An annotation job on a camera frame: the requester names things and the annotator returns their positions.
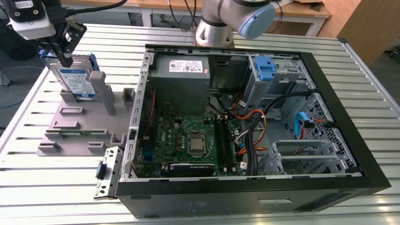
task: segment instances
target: robotic arm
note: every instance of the robotic arm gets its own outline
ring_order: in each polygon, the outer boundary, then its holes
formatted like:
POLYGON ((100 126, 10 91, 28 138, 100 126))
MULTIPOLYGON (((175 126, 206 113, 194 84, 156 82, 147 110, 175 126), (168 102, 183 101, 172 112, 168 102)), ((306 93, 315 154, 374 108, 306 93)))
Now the robotic arm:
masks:
POLYGON ((247 39, 255 39, 271 26, 275 7, 271 0, 207 0, 203 18, 196 29, 200 46, 230 47, 232 31, 247 39))
MULTIPOLYGON (((3 0, 10 15, 8 27, 32 40, 35 45, 56 55, 64 67, 71 67, 74 52, 87 31, 72 21, 79 13, 96 12, 122 6, 127 0, 88 9, 68 9, 60 0, 3 0)), ((254 39, 271 26, 275 7, 271 0, 207 0, 203 18, 196 29, 196 42, 202 46, 230 47, 232 31, 254 39)))
POLYGON ((64 67, 71 67, 71 53, 87 31, 82 23, 72 21, 80 13, 98 12, 126 4, 128 0, 79 10, 62 6, 60 0, 3 0, 10 15, 8 27, 36 47, 56 55, 64 67))

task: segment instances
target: sticker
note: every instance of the sticker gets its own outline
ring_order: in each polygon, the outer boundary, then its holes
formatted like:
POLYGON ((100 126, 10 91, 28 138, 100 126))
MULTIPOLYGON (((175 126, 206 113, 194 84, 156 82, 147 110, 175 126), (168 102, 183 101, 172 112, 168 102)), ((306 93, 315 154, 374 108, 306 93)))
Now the sticker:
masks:
POLYGON ((247 170, 248 164, 246 162, 240 162, 240 169, 247 170))
POLYGON ((32 8, 34 1, 16 1, 14 2, 16 8, 32 8))
POLYGON ((203 63, 194 60, 171 60, 170 72, 203 73, 203 63))
POLYGON ((87 72, 83 69, 62 69, 63 80, 70 87, 71 92, 79 97, 94 97, 95 90, 90 81, 87 81, 87 72))
POLYGON ((134 7, 139 7, 139 4, 132 4, 132 3, 126 3, 126 6, 134 6, 134 7))
POLYGON ((246 102, 239 100, 239 104, 242 105, 242 107, 244 108, 246 107, 246 102))

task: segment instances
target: power supply label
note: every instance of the power supply label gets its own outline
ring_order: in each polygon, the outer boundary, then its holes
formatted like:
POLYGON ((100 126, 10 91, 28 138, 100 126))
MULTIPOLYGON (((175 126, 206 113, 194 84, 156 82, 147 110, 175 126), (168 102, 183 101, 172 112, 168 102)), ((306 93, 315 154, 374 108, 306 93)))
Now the power supply label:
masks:
POLYGON ((171 60, 170 72, 203 73, 203 63, 200 60, 171 60))

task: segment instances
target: metal table surface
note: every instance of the metal table surface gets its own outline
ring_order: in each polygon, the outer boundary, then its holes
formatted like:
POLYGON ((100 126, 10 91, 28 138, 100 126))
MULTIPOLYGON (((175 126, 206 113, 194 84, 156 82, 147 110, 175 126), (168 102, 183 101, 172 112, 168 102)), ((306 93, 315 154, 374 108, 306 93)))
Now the metal table surface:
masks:
MULTIPOLYGON (((194 43, 194 34, 179 29, 87 26, 75 53, 96 54, 115 91, 136 87, 146 43, 194 43)), ((92 199, 102 157, 36 156, 60 102, 46 69, 0 139, 0 224, 400 224, 400 110, 352 49, 334 38, 286 35, 235 35, 235 46, 314 53, 392 188, 322 212, 138 220, 119 200, 92 199)))

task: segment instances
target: side panel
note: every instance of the side panel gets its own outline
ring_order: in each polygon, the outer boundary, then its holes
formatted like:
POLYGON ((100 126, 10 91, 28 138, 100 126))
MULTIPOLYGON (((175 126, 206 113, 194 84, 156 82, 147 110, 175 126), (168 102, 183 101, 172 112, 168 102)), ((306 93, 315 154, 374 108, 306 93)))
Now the side panel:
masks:
POLYGON ((322 210, 358 192, 335 189, 119 196, 136 218, 266 214, 322 210))

